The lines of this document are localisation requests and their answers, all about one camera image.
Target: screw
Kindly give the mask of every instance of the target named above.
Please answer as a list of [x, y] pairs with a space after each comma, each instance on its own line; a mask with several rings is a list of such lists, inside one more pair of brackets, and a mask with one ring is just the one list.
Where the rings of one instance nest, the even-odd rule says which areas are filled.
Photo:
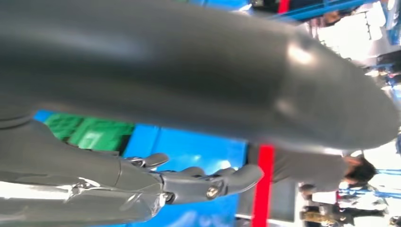
[[209, 200], [215, 199], [218, 196], [219, 190], [216, 186], [209, 187], [208, 191], [206, 192], [206, 197]]

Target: blue railing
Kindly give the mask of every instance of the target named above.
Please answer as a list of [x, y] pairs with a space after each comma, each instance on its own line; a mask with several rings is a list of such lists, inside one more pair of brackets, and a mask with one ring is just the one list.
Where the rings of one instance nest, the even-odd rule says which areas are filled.
[[325, 13], [336, 10], [355, 8], [370, 2], [375, 2], [375, 0], [333, 0], [333, 1], [323, 0], [323, 3], [321, 4], [311, 5], [308, 7], [292, 10], [284, 14], [275, 15], [273, 16], [273, 18], [288, 17], [295, 20], [303, 20], [307, 18], [318, 17]]

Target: black hair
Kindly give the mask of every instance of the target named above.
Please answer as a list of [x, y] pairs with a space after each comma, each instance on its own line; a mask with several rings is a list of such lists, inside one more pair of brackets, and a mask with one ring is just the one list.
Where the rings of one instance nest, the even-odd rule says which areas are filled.
[[358, 159], [361, 161], [361, 164], [354, 167], [354, 170], [348, 173], [345, 177], [359, 183], [367, 183], [374, 175], [376, 175], [376, 168], [364, 157], [358, 157]]
[[358, 7], [352, 7], [352, 8], [349, 8], [349, 9], [339, 10], [339, 11], [338, 11], [338, 14], [339, 14], [339, 17], [340, 17], [340, 18], [338, 18], [337, 20], [335, 20], [335, 21], [333, 21], [333, 22], [330, 22], [330, 23], [325, 22], [325, 26], [326, 26], [326, 27], [330, 27], [330, 26], [335, 25], [335, 24], [338, 23], [343, 17], [351, 16], [352, 13], [354, 13], [358, 8], [359, 8], [359, 6], [358, 6]]

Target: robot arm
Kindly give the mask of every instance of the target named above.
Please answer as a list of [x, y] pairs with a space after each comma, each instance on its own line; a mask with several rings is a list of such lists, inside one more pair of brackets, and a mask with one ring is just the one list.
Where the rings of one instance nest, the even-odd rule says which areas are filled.
[[158, 173], [81, 150], [31, 120], [39, 108], [303, 151], [377, 147], [398, 130], [362, 70], [275, 22], [169, 1], [3, 0], [0, 50], [0, 226], [142, 221], [261, 176]]
[[89, 226], [146, 221], [164, 204], [242, 192], [258, 166], [205, 175], [150, 170], [168, 158], [122, 159], [64, 144], [40, 122], [0, 130], [0, 226]]

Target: white light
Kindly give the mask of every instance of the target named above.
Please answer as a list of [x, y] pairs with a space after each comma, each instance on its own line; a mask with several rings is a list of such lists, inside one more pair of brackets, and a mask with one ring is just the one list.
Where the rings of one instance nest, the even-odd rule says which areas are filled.
[[357, 151], [355, 151], [354, 153], [351, 154], [351, 157], [358, 157], [360, 155], [362, 155], [362, 151], [361, 150], [357, 150]]
[[343, 155], [342, 150], [333, 148], [325, 148], [323, 152], [328, 155], [340, 155], [340, 156]]
[[288, 55], [290, 58], [296, 60], [297, 62], [301, 64], [309, 64], [312, 61], [312, 55], [298, 46], [291, 45], [288, 48]]
[[365, 73], [365, 75], [371, 76], [371, 77], [377, 77], [377, 76], [379, 76], [379, 71], [372, 70], [372, 71], [369, 71], [369, 72]]
[[231, 163], [227, 160], [221, 161], [220, 163], [220, 168], [221, 169], [227, 169], [231, 167]]
[[371, 26], [382, 27], [386, 24], [386, 16], [379, 1], [373, 3], [373, 7], [366, 13], [367, 20]]
[[392, 10], [392, 8], [394, 7], [395, 1], [396, 1], [396, 0], [388, 0], [388, 1], [387, 1], [387, 9], [388, 9], [389, 11]]

